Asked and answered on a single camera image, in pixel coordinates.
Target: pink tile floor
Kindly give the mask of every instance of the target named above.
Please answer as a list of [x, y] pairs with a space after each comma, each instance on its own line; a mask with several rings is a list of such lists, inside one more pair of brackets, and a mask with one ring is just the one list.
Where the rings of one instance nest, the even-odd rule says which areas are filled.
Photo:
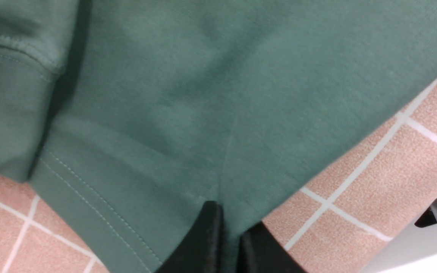
[[[358, 272], [437, 197], [437, 85], [264, 219], [311, 273]], [[105, 273], [31, 190], [0, 177], [0, 272]]]

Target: seam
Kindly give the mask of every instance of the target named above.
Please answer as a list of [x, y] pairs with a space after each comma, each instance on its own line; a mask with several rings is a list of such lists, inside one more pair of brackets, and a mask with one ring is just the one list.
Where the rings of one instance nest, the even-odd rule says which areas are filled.
[[121, 222], [123, 222], [123, 224], [126, 225], [126, 227], [132, 231], [137, 238], [139, 239], [139, 241], [144, 244], [144, 246], [148, 249], [148, 251], [156, 258], [156, 260], [158, 260], [159, 264], [161, 265], [162, 262], [161, 260], [158, 258], [158, 256], [156, 255], [156, 253], [153, 252], [153, 250], [151, 249], [151, 247], [149, 247], [149, 245], [147, 245], [146, 242], [144, 242], [144, 240], [142, 239], [142, 237], [126, 222], [126, 220], [120, 216], [120, 214], [118, 214], [118, 212], [111, 207], [111, 205], [102, 197], [102, 195], [100, 195], [99, 193], [97, 193], [96, 190], [94, 190], [94, 188], [92, 188], [92, 186], [90, 186], [88, 183], [86, 183], [80, 176], [78, 176], [78, 174], [76, 174], [67, 164], [65, 164], [61, 159], [59, 159], [52, 151], [50, 151], [50, 149], [48, 149], [47, 147], [43, 147], [52, 157], [54, 157], [61, 165], [63, 165], [68, 171], [70, 171], [70, 173], [73, 174], [73, 176], [75, 176], [78, 180], [80, 180], [84, 185], [87, 186], [87, 188], [90, 188], [90, 190], [92, 190], [92, 192], [94, 192], [94, 194], [99, 197], [99, 199], [101, 201], [103, 201], [108, 207], [109, 209], [111, 209], [111, 211], [114, 213], [114, 215], [116, 215]]
[[26, 45], [27, 47], [31, 47], [32, 49], [36, 50], [38, 53], [42, 54], [42, 56], [45, 57], [45, 59], [47, 59], [47, 61], [49, 61], [50, 64], [52, 64], [53, 66], [56, 66], [57, 68], [61, 67], [61, 65], [56, 64], [54, 61], [50, 60], [40, 49], [38, 49], [34, 45], [31, 45], [31, 44], [29, 44], [29, 43], [27, 43], [27, 42], [25, 42], [25, 41], [23, 41], [21, 39], [13, 38], [11, 36], [6, 36], [6, 35], [1, 35], [0, 34], [0, 38], [5, 38], [5, 39], [8, 39], [8, 40], [15, 41], [15, 42], [21, 43], [23, 45]]
[[51, 82], [52, 82], [51, 80], [45, 78], [45, 76], [43, 76], [43, 74], [41, 74], [40, 72], [38, 72], [36, 68], [31, 67], [31, 66], [29, 66], [29, 65], [27, 65], [27, 64], [25, 64], [25, 63], [22, 63], [22, 62], [20, 62], [20, 61], [17, 60], [17, 59], [13, 59], [13, 58], [11, 58], [11, 57], [7, 57], [7, 56], [4, 56], [4, 55], [0, 55], [0, 58], [7, 59], [7, 60], [10, 60], [10, 61], [13, 61], [13, 62], [15, 62], [15, 63], [17, 63], [17, 64], [20, 64], [20, 65], [22, 65], [22, 66], [24, 66], [24, 67], [26, 67], [26, 68], [29, 68], [29, 69], [31, 69], [31, 70], [33, 70], [33, 71], [36, 71], [36, 72], [38, 73], [38, 75], [40, 76], [40, 78], [42, 78], [44, 81], [46, 81], [47, 83], [51, 83]]
[[109, 228], [111, 228], [111, 230], [114, 232], [114, 234], [117, 235], [117, 237], [123, 241], [123, 243], [126, 245], [126, 247], [128, 247], [132, 253], [134, 254], [134, 256], [136, 256], [136, 258], [139, 260], [139, 262], [142, 264], [142, 266], [144, 266], [144, 268], [146, 269], [146, 271], [148, 273], [151, 273], [151, 271], [149, 270], [149, 268], [146, 266], [146, 264], [143, 262], [143, 260], [137, 255], [136, 251], [128, 244], [128, 242], [126, 242], [126, 240], [124, 240], [123, 237], [121, 237], [121, 235], [119, 235], [119, 233], [114, 229], [114, 227], [109, 223], [109, 221], [107, 221], [107, 219], [94, 207], [92, 206], [92, 204], [90, 204], [87, 199], [85, 199], [85, 197], [83, 197], [75, 188], [72, 187], [72, 185], [70, 185], [62, 176], [60, 176], [56, 171], [54, 171], [50, 165], [48, 165], [47, 162], [45, 162], [41, 157], [39, 158], [39, 160], [55, 175], [57, 176], [60, 180], [62, 180], [69, 188], [71, 188], [71, 190], [73, 190], [78, 197], [80, 197], [80, 199], [82, 199], [88, 206], [90, 206], [91, 209], [93, 209], [97, 215], [104, 220], [104, 222], [109, 226]]

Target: green fabric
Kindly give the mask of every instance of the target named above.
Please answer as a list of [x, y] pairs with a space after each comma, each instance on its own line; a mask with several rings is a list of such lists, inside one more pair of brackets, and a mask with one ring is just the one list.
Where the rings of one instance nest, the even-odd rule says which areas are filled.
[[115, 273], [158, 268], [206, 200], [232, 272], [242, 232], [437, 77], [432, 0], [61, 2], [0, 0], [0, 173]]

